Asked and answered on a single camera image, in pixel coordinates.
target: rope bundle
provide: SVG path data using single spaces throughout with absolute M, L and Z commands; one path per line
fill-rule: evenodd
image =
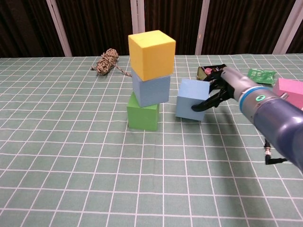
M 100 60 L 97 62 L 96 66 L 91 66 L 91 70 L 96 70 L 97 73 L 101 75 L 105 75 L 109 73 L 109 71 L 116 67 L 123 74 L 131 77 L 132 75 L 128 72 L 123 71 L 119 66 L 117 66 L 117 61 L 119 59 L 119 55 L 115 49 L 108 49 L 105 53 L 101 55 Z

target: foam block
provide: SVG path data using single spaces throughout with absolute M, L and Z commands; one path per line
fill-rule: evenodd
M 159 104 L 140 107 L 134 92 L 127 105 L 128 127 L 155 131 L 158 128 Z
M 182 79 L 177 96 L 176 117 L 197 121 L 203 120 L 205 113 L 195 112 L 191 109 L 191 106 L 208 98 L 209 85 L 207 81 Z
M 140 107 L 169 101 L 170 76 L 142 81 L 132 70 L 132 81 L 133 91 Z
M 130 64 L 142 81 L 173 73 L 176 41 L 159 30 L 128 36 Z
M 298 107 L 303 108 L 303 82 L 291 79 L 278 78 L 276 84 L 273 87 L 273 92 L 277 95 L 283 93 L 288 94 L 286 99 L 288 102 Z

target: light blue cube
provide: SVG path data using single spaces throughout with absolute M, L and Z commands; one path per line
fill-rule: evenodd
M 177 96 L 176 117 L 202 121 L 204 111 L 195 112 L 191 107 L 208 99 L 209 85 L 207 81 L 182 79 Z
M 170 75 L 142 81 L 132 70 L 133 91 L 140 107 L 169 101 Z

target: dark curtain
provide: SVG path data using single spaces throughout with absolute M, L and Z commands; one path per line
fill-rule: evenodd
M 64 56 L 45 0 L 1 0 L 0 15 L 0 57 Z
M 195 54 L 202 0 L 145 0 L 145 30 L 176 40 L 176 54 Z
M 73 56 L 99 56 L 109 48 L 129 54 L 129 0 L 57 0 L 57 5 Z
M 211 0 L 202 54 L 272 53 L 295 0 Z
M 303 53 L 303 22 L 301 22 L 286 53 Z

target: table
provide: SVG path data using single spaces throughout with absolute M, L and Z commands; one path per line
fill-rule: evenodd
M 303 81 L 303 54 L 176 56 L 154 132 L 127 127 L 131 78 L 96 76 L 98 59 L 0 59 L 1 227 L 303 226 L 301 172 L 265 166 L 263 136 L 237 102 L 201 123 L 174 115 L 199 65 Z M 130 72 L 128 56 L 118 65 Z

